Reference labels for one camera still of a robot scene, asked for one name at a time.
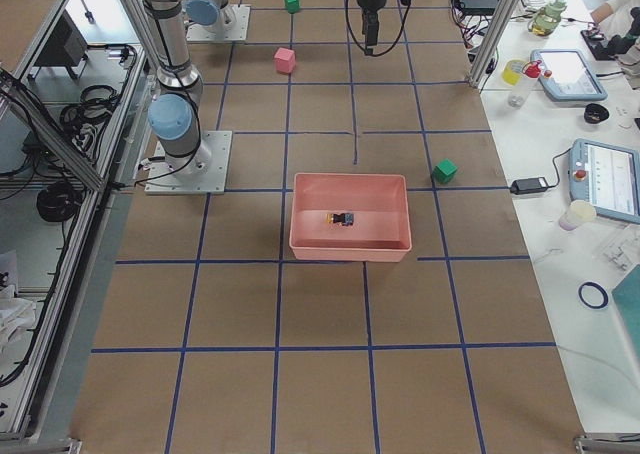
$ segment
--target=power adapter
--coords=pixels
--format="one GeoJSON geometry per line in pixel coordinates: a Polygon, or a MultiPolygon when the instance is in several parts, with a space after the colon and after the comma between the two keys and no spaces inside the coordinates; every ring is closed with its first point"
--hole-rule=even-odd
{"type": "Polygon", "coordinates": [[[520,196],[522,194],[536,194],[547,191],[551,186],[544,177],[530,177],[528,179],[516,179],[511,183],[509,191],[511,194],[520,196]]]}
{"type": "Polygon", "coordinates": [[[498,0],[453,0],[454,6],[465,16],[491,16],[498,0]]]}

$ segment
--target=person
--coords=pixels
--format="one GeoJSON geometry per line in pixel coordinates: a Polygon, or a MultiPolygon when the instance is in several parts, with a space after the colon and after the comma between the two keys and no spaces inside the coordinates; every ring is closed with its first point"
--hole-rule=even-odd
{"type": "Polygon", "coordinates": [[[630,11],[639,6],[640,0],[608,0],[591,13],[591,18],[607,37],[624,36],[633,21],[630,11]]]}
{"type": "MultiPolygon", "coordinates": [[[[607,38],[610,39],[616,34],[624,36],[633,22],[631,9],[634,7],[640,7],[640,0],[608,0],[591,12],[591,18],[600,29],[600,32],[607,38]]],[[[638,44],[635,44],[626,54],[621,54],[617,58],[623,71],[633,76],[640,74],[640,49],[638,44]]]]}

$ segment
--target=plastic bottle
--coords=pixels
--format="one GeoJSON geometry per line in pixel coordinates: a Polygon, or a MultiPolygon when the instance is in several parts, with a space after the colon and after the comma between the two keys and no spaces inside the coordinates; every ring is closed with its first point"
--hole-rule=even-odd
{"type": "Polygon", "coordinates": [[[536,81],[542,74],[542,70],[540,69],[540,63],[542,61],[533,61],[525,64],[524,70],[522,71],[522,75],[516,85],[513,86],[511,92],[509,93],[509,97],[507,102],[510,106],[520,107],[524,104],[524,101],[527,100],[529,94],[533,90],[533,86],[536,84],[536,81]]]}
{"type": "Polygon", "coordinates": [[[540,9],[531,21],[531,32],[537,36],[548,36],[555,31],[562,20],[562,13],[567,8],[565,0],[550,0],[540,9]]]}

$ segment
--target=tablet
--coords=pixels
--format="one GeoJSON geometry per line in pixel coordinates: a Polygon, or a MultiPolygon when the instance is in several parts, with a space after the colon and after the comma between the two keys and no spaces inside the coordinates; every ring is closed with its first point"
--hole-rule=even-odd
{"type": "Polygon", "coordinates": [[[536,49],[531,51],[531,60],[541,60],[551,77],[540,77],[547,95],[556,102],[602,101],[607,92],[591,72],[580,51],[574,49],[536,49]]]}
{"type": "Polygon", "coordinates": [[[599,215],[640,224],[638,172],[637,151],[577,139],[569,153],[571,199],[590,202],[599,215]]]}

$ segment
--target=plastic cup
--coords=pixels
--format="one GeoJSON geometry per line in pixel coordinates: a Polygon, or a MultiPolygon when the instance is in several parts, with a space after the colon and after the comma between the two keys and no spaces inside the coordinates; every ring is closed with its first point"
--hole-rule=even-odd
{"type": "Polygon", "coordinates": [[[587,201],[573,201],[566,212],[558,220],[558,224],[565,231],[573,231],[585,222],[591,222],[596,218],[596,208],[587,201]]]}

